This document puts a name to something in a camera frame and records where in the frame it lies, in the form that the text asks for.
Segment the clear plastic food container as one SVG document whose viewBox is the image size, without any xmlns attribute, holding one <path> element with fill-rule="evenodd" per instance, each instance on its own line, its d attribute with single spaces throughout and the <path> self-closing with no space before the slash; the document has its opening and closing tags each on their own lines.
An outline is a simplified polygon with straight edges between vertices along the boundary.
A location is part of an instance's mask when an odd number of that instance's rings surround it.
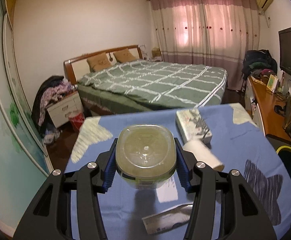
<svg viewBox="0 0 291 240">
<path fill-rule="evenodd" d="M 174 174 L 176 146 L 171 131 L 160 125 L 132 125 L 116 144 L 118 174 L 138 190 L 158 189 Z"/>
</svg>

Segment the white paper cup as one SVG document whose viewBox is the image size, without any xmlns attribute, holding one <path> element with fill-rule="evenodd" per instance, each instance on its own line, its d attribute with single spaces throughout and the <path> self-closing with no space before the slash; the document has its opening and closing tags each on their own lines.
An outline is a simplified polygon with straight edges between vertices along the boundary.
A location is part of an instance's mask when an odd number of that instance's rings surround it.
<svg viewBox="0 0 291 240">
<path fill-rule="evenodd" d="M 222 172 L 225 165 L 200 140 L 191 140 L 184 144 L 183 149 L 194 154 L 197 161 L 202 161 L 213 170 Z"/>
</svg>

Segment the flat white paper box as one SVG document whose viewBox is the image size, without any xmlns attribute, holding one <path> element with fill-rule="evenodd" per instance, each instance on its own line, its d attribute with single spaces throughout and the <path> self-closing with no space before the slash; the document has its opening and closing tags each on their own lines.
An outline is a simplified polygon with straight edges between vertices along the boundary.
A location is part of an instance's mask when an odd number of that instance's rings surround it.
<svg viewBox="0 0 291 240">
<path fill-rule="evenodd" d="M 147 234 L 153 235 L 187 224 L 190 220 L 193 204 L 173 206 L 160 213 L 142 218 Z"/>
</svg>

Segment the blue star patterned cloth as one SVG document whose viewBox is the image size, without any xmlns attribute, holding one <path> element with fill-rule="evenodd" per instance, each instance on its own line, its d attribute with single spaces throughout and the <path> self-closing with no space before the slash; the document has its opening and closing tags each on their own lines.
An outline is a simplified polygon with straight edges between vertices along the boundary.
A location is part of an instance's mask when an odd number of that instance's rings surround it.
<svg viewBox="0 0 291 240">
<path fill-rule="evenodd" d="M 90 142 L 65 174 L 72 234 L 81 239 L 281 239 L 291 179 L 239 104 L 199 113 L 210 145 L 184 143 L 176 110 L 87 118 Z"/>
</svg>

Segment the red bucket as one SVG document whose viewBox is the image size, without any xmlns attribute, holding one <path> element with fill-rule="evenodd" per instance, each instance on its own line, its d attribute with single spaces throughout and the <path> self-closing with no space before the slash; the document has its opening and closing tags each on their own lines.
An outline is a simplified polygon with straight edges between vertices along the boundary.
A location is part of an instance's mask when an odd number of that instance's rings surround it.
<svg viewBox="0 0 291 240">
<path fill-rule="evenodd" d="M 85 116 L 81 111 L 73 111 L 68 115 L 68 120 L 75 132 L 79 132 L 82 124 L 85 121 Z"/>
</svg>

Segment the white nightstand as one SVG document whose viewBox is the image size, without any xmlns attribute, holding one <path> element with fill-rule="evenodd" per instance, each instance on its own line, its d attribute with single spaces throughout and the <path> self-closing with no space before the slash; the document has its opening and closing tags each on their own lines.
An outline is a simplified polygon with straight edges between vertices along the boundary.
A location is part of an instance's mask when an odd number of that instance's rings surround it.
<svg viewBox="0 0 291 240">
<path fill-rule="evenodd" d="M 47 106 L 49 116 L 56 128 L 67 123 L 69 114 L 76 110 L 83 112 L 83 105 L 77 91 Z"/>
</svg>

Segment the sliding wardrobe door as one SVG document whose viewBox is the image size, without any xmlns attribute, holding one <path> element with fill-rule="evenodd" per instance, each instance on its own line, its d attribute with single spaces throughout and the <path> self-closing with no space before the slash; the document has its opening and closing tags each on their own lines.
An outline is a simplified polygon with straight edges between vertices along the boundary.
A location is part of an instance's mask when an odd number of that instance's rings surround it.
<svg viewBox="0 0 291 240">
<path fill-rule="evenodd" d="M 31 119 L 14 55 L 6 1 L 0 0 L 0 230 L 12 236 L 52 171 Z"/>
</svg>

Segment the clothes pile on nightstand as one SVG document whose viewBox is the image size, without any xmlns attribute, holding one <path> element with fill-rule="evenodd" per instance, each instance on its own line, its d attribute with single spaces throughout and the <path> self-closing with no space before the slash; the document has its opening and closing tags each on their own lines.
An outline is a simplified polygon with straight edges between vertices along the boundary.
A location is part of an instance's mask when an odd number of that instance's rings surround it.
<svg viewBox="0 0 291 240">
<path fill-rule="evenodd" d="M 40 129 L 45 121 L 46 107 L 51 101 L 58 101 L 60 96 L 69 94 L 72 85 L 64 76 L 53 75 L 45 80 L 34 99 L 31 118 L 36 129 Z"/>
</svg>

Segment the wooden bed headboard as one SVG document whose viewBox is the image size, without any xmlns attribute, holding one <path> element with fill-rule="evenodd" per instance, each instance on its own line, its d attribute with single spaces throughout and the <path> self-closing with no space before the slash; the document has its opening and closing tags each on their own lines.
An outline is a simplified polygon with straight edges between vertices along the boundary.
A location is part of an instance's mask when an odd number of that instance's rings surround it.
<svg viewBox="0 0 291 240">
<path fill-rule="evenodd" d="M 116 60 L 114 53 L 122 50 L 128 50 L 133 57 L 142 59 L 143 55 L 138 45 L 111 48 L 94 53 L 83 54 L 64 61 L 65 77 L 72 85 L 76 85 L 78 80 L 80 80 L 85 74 L 98 72 L 116 64 L 118 61 Z"/>
</svg>

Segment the left tan pillow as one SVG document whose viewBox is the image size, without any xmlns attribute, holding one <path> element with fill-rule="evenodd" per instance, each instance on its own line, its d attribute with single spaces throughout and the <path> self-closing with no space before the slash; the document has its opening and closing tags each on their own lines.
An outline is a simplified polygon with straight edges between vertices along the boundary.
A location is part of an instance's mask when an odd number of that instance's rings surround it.
<svg viewBox="0 0 291 240">
<path fill-rule="evenodd" d="M 91 56 L 86 61 L 89 65 L 90 72 L 99 72 L 112 66 L 106 53 Z"/>
</svg>

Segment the tan pillow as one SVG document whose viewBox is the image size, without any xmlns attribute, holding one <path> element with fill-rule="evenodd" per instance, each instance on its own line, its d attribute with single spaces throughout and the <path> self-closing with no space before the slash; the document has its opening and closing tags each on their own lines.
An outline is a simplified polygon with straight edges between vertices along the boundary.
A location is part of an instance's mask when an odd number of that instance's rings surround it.
<svg viewBox="0 0 291 240">
<path fill-rule="evenodd" d="M 126 62 L 132 62 L 136 61 L 137 57 L 135 57 L 129 49 L 119 50 L 113 52 L 113 55 L 117 62 L 119 63 L 126 63 Z"/>
<path fill-rule="evenodd" d="M 99 72 L 112 66 L 106 53 L 91 56 L 86 61 L 89 65 L 90 72 Z"/>
</svg>

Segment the wooden long desk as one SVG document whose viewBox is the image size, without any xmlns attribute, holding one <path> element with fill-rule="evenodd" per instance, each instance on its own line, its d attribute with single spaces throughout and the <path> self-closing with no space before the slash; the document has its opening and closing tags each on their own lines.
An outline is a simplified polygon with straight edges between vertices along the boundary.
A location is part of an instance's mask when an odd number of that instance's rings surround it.
<svg viewBox="0 0 291 240">
<path fill-rule="evenodd" d="M 262 85 L 249 77 L 245 89 L 245 109 L 265 136 L 291 143 L 284 131 L 284 117 L 274 111 L 275 105 L 284 106 L 284 102 Z"/>
</svg>

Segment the right tan pillow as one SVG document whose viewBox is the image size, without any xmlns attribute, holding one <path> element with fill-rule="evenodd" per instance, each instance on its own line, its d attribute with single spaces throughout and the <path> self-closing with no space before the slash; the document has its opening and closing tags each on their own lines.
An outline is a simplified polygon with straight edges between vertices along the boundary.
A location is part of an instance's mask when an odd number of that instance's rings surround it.
<svg viewBox="0 0 291 240">
<path fill-rule="evenodd" d="M 132 62 L 136 61 L 137 57 L 135 57 L 129 49 L 119 50 L 113 52 L 113 55 L 117 62 L 119 63 L 126 63 L 126 62 Z"/>
</svg>

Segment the dark clothes pile on desk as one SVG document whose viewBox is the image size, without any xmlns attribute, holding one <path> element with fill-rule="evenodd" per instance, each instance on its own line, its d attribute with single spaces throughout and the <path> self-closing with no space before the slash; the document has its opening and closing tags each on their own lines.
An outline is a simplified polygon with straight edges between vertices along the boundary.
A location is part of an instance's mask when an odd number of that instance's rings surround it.
<svg viewBox="0 0 291 240">
<path fill-rule="evenodd" d="M 256 69 L 269 69 L 277 74 L 277 62 L 271 56 L 269 50 L 248 50 L 243 59 L 242 78 L 247 80 Z"/>
</svg>

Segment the pink window curtain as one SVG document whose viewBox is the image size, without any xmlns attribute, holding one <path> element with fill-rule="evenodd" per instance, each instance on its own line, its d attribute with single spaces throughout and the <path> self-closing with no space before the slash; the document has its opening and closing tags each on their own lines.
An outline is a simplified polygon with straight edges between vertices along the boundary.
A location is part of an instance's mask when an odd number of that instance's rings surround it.
<svg viewBox="0 0 291 240">
<path fill-rule="evenodd" d="M 157 46 L 165 62 L 224 68 L 240 90 L 245 53 L 259 46 L 256 0 L 150 0 Z"/>
</svg>

